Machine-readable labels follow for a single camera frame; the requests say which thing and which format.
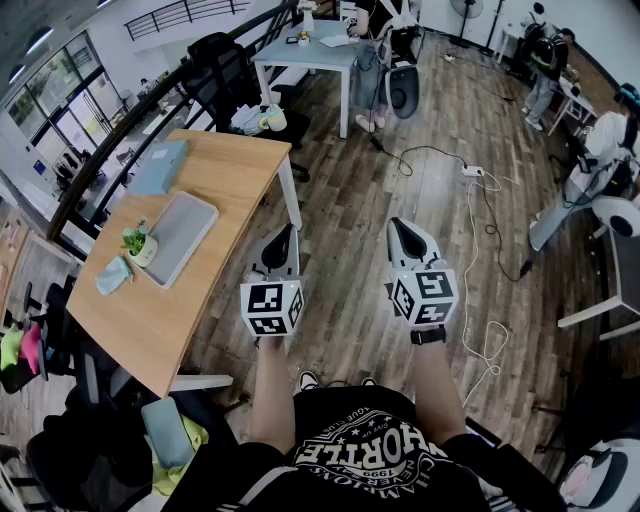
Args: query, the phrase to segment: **black cable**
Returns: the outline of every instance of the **black cable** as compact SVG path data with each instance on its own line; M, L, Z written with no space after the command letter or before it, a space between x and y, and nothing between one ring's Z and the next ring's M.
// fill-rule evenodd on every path
M490 71L493 71L494 73L498 73L499 75L504 75L504 76L509 76L508 73L505 73L504 71L500 70L500 69L496 69L492 66L487 66L486 64L482 64L482 62L476 62L475 60L471 60L471 59L467 59L465 57L462 57L460 55L456 55L455 53L450 53L448 50L446 52L444 52L443 54L441 54L442 57L453 57L455 59L460 59L463 60L465 62L468 62L469 64L474 64L475 66L480 66L481 68L485 68L488 69Z
M447 64L449 64L450 66L453 66L454 68L456 68L460 73L462 73L464 76L466 76L469 80L471 80L472 82L476 82L478 85L480 85L480 87L482 87L485 91L487 91L490 94L493 94L494 96L500 98L503 101L506 101L507 103L513 103L515 100L513 98L507 98L505 96L501 96L500 94L498 94L497 92L492 91L491 89L488 89L487 87L485 87L485 85L480 82L479 80L476 80L473 77L470 77L469 75L467 75L464 71L462 71L462 69L459 66L456 66L453 62L449 62L448 60L446 60L444 57L443 59Z
M584 202L580 202L580 200L587 195L587 193L589 192L589 190L591 190L591 187L595 184L596 180L598 179L598 176L600 176L600 173L602 173L603 171L606 171L609 169L609 167L611 167L611 165L607 165L606 167L603 167L602 169L600 169L594 176L593 179L589 182L589 185L587 185L587 187L584 189L584 192L582 192L582 194L580 194L580 196L578 196L578 199L576 199L575 201L568 201L567 200L567 195L564 192L564 187L567 184L567 181L569 181L571 179L571 175L569 175L567 177L567 179L564 182L564 185L562 186L562 206L564 206L567 210L573 210L576 206L585 206L586 204L589 204L591 201L593 201L596 197L598 197L600 195L600 193L596 194L593 197L587 197L587 200Z
M485 184L484 184L484 175L481 175L480 178L482 179L482 195L484 197L484 202L487 203L487 208L489 208L489 212L491 213L491 218L493 219L493 223L487 224L484 227L484 231L485 233L487 233L487 235L498 235L498 266L500 267L500 270L509 281L511 281L512 283L517 283L525 275L529 273L529 270L531 270L532 262L530 259L528 259L525 262L525 264L520 269L520 276L517 279L514 279L513 277L511 277L502 266L502 262L500 261L500 254L502 253L502 235L500 234L500 230L498 229L498 221L496 219L495 214L493 213L493 208L489 204L489 199L487 198L487 189L485 188Z
M447 153L446 151L442 151L441 149L438 149L434 146L428 146L428 145L424 145L424 146L415 146L413 148L408 148L405 149L402 154L400 155L400 158L404 160L404 154L408 153L409 151L413 151L415 149L433 149L434 151L437 151L438 153L442 153L443 155L447 155L453 158L458 158L462 161L462 165L464 165L465 169L467 168L467 162L465 162L464 158L462 158L460 155L455 155L453 153Z

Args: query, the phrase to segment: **electric fan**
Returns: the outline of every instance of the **electric fan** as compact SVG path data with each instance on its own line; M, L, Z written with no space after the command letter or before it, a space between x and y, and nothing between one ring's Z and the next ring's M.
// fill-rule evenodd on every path
M464 34L464 27L467 24L467 20L477 18L482 14L482 8L484 7L483 0L450 0L451 7L456 11L460 16L463 17L462 20L462 28L460 29L460 35L456 38L451 39L451 42L460 48L469 48L462 41L462 35Z

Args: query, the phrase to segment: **wristwatch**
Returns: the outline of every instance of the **wristwatch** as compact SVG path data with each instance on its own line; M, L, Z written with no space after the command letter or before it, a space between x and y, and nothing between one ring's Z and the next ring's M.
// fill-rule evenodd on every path
M447 332L444 330L444 325L440 325L437 329L431 329L430 331L411 331L411 343L414 345L426 345L436 341L441 341L442 343L447 341Z

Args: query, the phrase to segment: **backpack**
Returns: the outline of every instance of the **backpack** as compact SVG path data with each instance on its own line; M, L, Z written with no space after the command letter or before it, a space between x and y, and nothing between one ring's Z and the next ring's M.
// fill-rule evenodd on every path
M556 47L559 44L564 44L564 41L558 42L555 36L546 37L544 23L532 23L524 33L521 58L526 63L532 62L542 71L553 71L558 65Z

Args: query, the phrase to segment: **glass door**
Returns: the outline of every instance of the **glass door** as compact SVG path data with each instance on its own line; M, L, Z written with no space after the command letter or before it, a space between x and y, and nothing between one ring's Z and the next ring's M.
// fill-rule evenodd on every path
M99 107L97 110L104 115L109 128L113 128L122 117L122 100L116 93L115 87L107 75L102 73L89 84L88 89Z
M99 146L111 131L111 126L102 116L91 95L87 94L86 90L82 91L69 103L69 108L95 145Z
M79 153L82 153L85 149L89 153L93 153L96 150L97 145L95 142L91 140L87 132L80 125L80 122L73 117L73 114L69 110L62 114L56 122L56 126Z

